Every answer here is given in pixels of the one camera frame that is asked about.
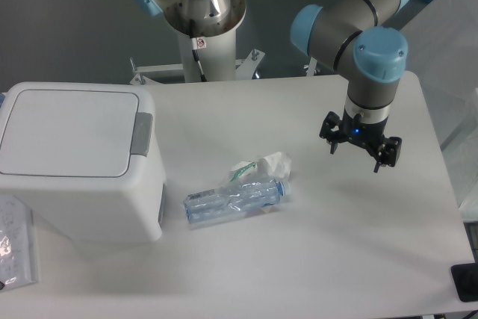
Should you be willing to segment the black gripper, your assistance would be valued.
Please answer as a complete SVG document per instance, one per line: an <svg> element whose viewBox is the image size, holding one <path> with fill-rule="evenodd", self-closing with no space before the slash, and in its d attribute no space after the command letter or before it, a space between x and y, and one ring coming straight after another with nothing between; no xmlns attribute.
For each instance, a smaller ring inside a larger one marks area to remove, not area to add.
<svg viewBox="0 0 478 319"><path fill-rule="evenodd" d="M384 131L388 118L379 123L362 123L355 121L346 110L341 118L330 111L321 126L319 137L330 145L330 153L334 154L339 143L352 145L372 152L375 159L374 173L380 167L395 167L400 157L401 137L385 137Z"/></svg>

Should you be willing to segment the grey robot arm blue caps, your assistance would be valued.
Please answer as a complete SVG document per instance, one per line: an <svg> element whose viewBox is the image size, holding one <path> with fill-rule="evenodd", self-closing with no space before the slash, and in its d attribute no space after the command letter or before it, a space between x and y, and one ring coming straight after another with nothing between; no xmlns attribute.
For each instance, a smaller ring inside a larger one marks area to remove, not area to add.
<svg viewBox="0 0 478 319"><path fill-rule="evenodd" d="M375 168L395 167L400 137L386 137L385 127L409 46L384 22L409 0L339 0L330 7L310 4L295 17L292 44L348 82L344 112L329 112L319 136L335 152L350 143L374 158Z"/></svg>

